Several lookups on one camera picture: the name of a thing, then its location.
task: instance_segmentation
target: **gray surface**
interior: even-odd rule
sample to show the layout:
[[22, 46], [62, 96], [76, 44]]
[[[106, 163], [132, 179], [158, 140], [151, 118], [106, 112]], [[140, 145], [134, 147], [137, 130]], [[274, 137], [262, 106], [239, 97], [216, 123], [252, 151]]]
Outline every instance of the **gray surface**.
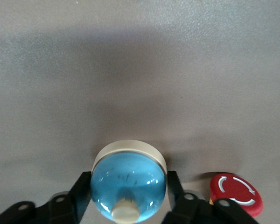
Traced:
[[280, 223], [280, 0], [1, 0], [0, 212], [68, 190], [120, 139], [206, 195], [203, 173], [241, 175]]

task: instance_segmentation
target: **black plastic part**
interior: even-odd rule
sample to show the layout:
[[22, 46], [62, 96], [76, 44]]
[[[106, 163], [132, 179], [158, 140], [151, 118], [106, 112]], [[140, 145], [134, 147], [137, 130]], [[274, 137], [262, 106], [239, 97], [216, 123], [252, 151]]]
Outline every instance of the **black plastic part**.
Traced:
[[0, 224], [26, 223], [34, 215], [35, 204], [33, 202], [18, 202], [0, 214]]
[[172, 211], [162, 224], [258, 224], [230, 199], [224, 199], [228, 204], [224, 207], [220, 200], [210, 205], [194, 194], [185, 193], [175, 171], [168, 171], [168, 197]]
[[83, 172], [68, 194], [55, 196], [41, 207], [19, 202], [0, 214], [0, 224], [78, 224], [90, 202], [91, 172]]
[[[226, 201], [229, 206], [225, 207], [220, 204], [220, 201]], [[214, 202], [214, 214], [226, 220], [229, 224], [258, 224], [248, 213], [245, 212], [235, 201], [219, 199]]]
[[90, 180], [91, 172], [83, 172], [68, 193], [73, 205], [76, 223], [80, 223], [91, 200]]
[[168, 197], [170, 201], [171, 209], [175, 207], [175, 203], [180, 196], [183, 196], [184, 192], [182, 189], [181, 182], [175, 171], [168, 171]]

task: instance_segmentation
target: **glass sphere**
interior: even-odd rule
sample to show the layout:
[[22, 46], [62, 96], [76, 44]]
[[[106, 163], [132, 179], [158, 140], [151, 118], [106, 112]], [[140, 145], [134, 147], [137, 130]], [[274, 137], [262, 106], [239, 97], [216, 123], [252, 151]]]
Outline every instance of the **glass sphere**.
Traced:
[[153, 216], [166, 191], [166, 175], [153, 159], [135, 152], [102, 158], [91, 174], [91, 197], [106, 218], [137, 223]]

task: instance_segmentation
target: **white arrow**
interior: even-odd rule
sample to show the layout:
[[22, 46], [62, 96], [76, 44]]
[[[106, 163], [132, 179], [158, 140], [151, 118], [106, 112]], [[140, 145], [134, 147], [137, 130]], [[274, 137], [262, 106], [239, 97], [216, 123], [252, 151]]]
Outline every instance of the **white arrow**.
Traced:
[[241, 202], [241, 201], [238, 201], [237, 199], [235, 198], [230, 198], [230, 200], [233, 200], [235, 201], [236, 203], [240, 204], [240, 205], [245, 205], [245, 206], [250, 206], [250, 205], [253, 205], [255, 203], [255, 201], [253, 199], [250, 199], [249, 201], [247, 202]]
[[236, 178], [236, 177], [233, 177], [233, 179], [234, 179], [235, 181], [241, 182], [243, 185], [245, 185], [245, 186], [249, 189], [249, 191], [250, 191], [253, 195], [255, 195], [255, 191], [254, 191], [246, 182], [244, 182], [244, 181], [242, 181], [242, 180], [240, 180], [240, 179], [238, 179], [238, 178]]
[[223, 182], [226, 181], [227, 177], [226, 176], [222, 176], [218, 182], [219, 188], [222, 191], [222, 193], [225, 193], [225, 190], [223, 188]]

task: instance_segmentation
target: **red button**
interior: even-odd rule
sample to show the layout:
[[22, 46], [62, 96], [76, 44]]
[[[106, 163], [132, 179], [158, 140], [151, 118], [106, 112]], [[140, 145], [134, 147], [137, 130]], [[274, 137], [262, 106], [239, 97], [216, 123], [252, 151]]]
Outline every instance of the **red button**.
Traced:
[[210, 181], [210, 198], [214, 202], [229, 198], [238, 203], [250, 216], [258, 216], [263, 202], [258, 191], [246, 180], [234, 174], [217, 174]]

